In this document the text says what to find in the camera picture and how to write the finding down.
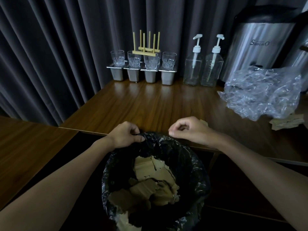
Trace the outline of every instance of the plastic bag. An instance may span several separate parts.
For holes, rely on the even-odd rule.
[[[263,114],[283,119],[295,111],[301,91],[301,75],[296,67],[261,69],[249,66],[235,71],[218,92],[227,107],[242,118],[256,121]]]
[[[203,163],[187,146],[171,137],[148,132],[141,143],[116,149],[111,153],[102,177],[103,207],[111,220],[116,218],[116,207],[108,201],[111,192],[128,189],[129,178],[137,156],[163,160],[179,185],[179,202],[165,206],[152,206],[148,212],[133,213],[129,222],[142,230],[191,230],[200,220],[204,199],[210,193],[210,181]]]

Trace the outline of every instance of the hand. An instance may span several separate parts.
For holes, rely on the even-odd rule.
[[[134,142],[140,143],[145,140],[143,136],[133,135],[139,134],[139,128],[130,122],[118,124],[105,138],[111,140],[113,148],[127,147]]]
[[[169,135],[178,139],[186,139],[194,143],[217,148],[223,134],[207,127],[196,117],[179,119],[170,126]]]

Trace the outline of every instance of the wooden table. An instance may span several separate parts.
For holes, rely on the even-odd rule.
[[[0,116],[0,210],[75,134]]]
[[[257,122],[242,119],[226,107],[217,94],[221,87],[183,85],[181,80],[171,86],[161,81],[154,84],[111,81],[61,127],[83,132],[108,134],[118,124],[129,121],[143,131],[167,134],[179,118],[196,116],[217,131],[278,162],[308,165],[308,130],[297,128],[271,130],[270,118],[262,116]],[[217,151],[189,143],[206,151]]]

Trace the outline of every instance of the dark gray curtain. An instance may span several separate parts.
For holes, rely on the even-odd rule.
[[[161,32],[160,49],[185,57],[201,33],[207,54],[244,7],[306,0],[0,0],[0,107],[13,118],[59,125],[110,80],[110,51],[133,34]]]

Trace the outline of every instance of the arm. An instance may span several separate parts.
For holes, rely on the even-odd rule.
[[[277,211],[297,230],[308,230],[308,178],[244,147],[195,117],[179,119],[169,135],[225,153]]]
[[[104,156],[142,142],[136,125],[119,124],[108,136],[37,183],[0,212],[0,230],[59,230]]]

